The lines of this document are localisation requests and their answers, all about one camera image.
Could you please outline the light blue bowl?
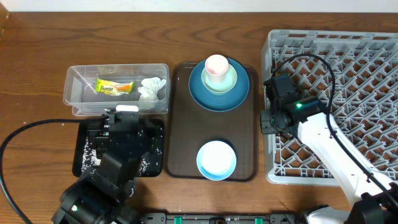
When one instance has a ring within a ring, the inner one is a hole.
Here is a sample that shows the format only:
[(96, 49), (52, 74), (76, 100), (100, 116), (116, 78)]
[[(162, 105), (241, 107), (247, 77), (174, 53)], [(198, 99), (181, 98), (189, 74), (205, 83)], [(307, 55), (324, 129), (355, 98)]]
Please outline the light blue bowl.
[(220, 181), (227, 179), (237, 164), (234, 149), (224, 141), (209, 141), (202, 145), (197, 154), (197, 168), (206, 179)]

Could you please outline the yellow green snack wrapper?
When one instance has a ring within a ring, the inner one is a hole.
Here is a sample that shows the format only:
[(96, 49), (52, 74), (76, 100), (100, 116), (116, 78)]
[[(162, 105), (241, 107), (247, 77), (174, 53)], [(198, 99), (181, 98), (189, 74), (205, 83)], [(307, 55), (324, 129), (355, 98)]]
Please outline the yellow green snack wrapper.
[(133, 81), (129, 83), (118, 83), (109, 80), (97, 79), (95, 92), (102, 92), (110, 96), (120, 96), (123, 94), (130, 94), (133, 86)]

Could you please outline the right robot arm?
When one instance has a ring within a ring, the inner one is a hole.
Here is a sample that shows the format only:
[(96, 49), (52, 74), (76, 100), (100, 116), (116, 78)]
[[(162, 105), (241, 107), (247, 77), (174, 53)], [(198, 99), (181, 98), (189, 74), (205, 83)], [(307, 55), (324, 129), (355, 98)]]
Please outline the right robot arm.
[(302, 214), (304, 223), (397, 224), (397, 184), (376, 170), (338, 127), (326, 104), (311, 96), (271, 97), (261, 113), (264, 134), (289, 134), (331, 172), (351, 210), (325, 206)]

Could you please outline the grey dishwasher rack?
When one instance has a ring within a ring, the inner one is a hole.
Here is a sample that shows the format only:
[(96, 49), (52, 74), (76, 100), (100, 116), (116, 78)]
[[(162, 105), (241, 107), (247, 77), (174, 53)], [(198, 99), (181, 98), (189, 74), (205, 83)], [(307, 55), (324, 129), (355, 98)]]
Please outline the grey dishwasher rack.
[(290, 75), (301, 94), (332, 104), (336, 123), (374, 168), (397, 179), (397, 34), (272, 30), (264, 80)]

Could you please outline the dark blue plate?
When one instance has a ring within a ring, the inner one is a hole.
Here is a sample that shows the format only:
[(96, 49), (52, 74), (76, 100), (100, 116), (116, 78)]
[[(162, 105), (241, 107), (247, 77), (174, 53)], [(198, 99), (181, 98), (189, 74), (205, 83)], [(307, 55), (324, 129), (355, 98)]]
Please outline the dark blue plate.
[(205, 61), (195, 65), (191, 71), (188, 87), (192, 98), (202, 107), (211, 111), (228, 111), (238, 107), (247, 97), (250, 89), (249, 76), (245, 68), (237, 61), (228, 58), (228, 62), (237, 72), (235, 86), (222, 95), (211, 93), (201, 80)]

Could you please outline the pink cup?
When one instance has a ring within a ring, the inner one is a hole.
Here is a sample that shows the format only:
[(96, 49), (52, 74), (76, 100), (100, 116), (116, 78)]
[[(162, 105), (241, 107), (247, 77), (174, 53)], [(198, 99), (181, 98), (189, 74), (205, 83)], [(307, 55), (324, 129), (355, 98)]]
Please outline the pink cup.
[(222, 55), (211, 55), (205, 60), (205, 70), (211, 83), (222, 83), (226, 78), (229, 62)]

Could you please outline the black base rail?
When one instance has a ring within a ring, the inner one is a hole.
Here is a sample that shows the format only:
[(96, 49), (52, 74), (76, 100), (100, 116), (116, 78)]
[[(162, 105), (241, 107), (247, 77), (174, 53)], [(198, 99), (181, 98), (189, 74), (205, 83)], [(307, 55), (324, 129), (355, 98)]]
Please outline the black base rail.
[(270, 213), (266, 215), (237, 214), (165, 214), (146, 213), (138, 224), (299, 224), (307, 223), (303, 215)]

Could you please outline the clear plastic bin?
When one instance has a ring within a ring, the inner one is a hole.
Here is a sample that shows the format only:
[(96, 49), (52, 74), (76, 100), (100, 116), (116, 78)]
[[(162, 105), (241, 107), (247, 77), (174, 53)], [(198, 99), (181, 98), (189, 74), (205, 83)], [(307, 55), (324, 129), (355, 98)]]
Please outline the clear plastic bin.
[[(157, 94), (157, 101), (139, 101), (138, 88), (145, 78), (166, 79), (166, 84)], [(118, 83), (134, 82), (130, 94), (110, 96), (95, 92), (97, 79)], [(117, 105), (134, 105), (141, 114), (166, 113), (169, 108), (170, 75), (164, 63), (75, 65), (67, 70), (63, 102), (72, 107), (75, 116), (104, 114)]]

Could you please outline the brown serving tray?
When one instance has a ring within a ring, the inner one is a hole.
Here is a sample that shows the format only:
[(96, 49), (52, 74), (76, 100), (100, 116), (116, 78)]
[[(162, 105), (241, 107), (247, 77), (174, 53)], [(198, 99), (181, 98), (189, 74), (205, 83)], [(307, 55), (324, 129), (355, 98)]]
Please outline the brown serving tray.
[(208, 141), (220, 140), (231, 145), (237, 157), (228, 180), (248, 182), (258, 171), (259, 76), (254, 68), (244, 66), (250, 84), (246, 99), (235, 109), (215, 112), (200, 106), (190, 94), (188, 80), (195, 65), (184, 62), (174, 70), (164, 169), (171, 177), (203, 179), (197, 154)]

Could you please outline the mint green bowl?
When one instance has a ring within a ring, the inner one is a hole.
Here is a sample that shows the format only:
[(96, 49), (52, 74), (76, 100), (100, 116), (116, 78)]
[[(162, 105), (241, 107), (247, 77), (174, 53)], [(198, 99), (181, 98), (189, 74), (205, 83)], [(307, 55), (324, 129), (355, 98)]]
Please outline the mint green bowl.
[(201, 80), (205, 88), (214, 95), (224, 95), (232, 90), (238, 80), (238, 74), (235, 68), (229, 64), (226, 71), (226, 76), (221, 83), (213, 83), (208, 77), (208, 72), (204, 68), (201, 73)]

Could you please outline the white tissue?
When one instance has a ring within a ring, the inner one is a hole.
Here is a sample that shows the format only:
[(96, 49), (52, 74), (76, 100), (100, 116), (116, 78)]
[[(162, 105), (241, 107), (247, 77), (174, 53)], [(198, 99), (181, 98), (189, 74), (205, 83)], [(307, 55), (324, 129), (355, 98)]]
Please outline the white tissue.
[(157, 94), (166, 84), (166, 79), (158, 77), (145, 78), (141, 81), (141, 85), (137, 90), (141, 94), (139, 101), (157, 101)]

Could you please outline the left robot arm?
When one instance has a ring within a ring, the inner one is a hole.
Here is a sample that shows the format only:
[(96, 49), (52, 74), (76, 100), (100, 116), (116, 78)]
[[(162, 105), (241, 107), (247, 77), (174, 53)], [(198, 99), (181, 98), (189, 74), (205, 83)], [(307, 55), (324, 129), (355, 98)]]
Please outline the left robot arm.
[(125, 200), (134, 193), (148, 138), (132, 111), (110, 112), (88, 143), (100, 159), (64, 191), (53, 223), (135, 223), (137, 215)]

